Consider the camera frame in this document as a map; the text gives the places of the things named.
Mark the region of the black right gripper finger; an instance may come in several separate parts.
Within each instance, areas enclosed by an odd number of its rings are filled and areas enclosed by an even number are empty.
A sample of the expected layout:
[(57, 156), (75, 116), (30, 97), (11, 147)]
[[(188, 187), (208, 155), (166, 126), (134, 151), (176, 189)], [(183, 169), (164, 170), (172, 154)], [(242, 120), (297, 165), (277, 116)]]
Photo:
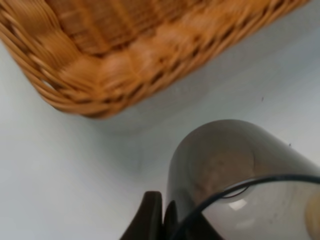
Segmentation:
[(121, 240), (163, 240), (163, 199), (159, 191), (146, 191)]

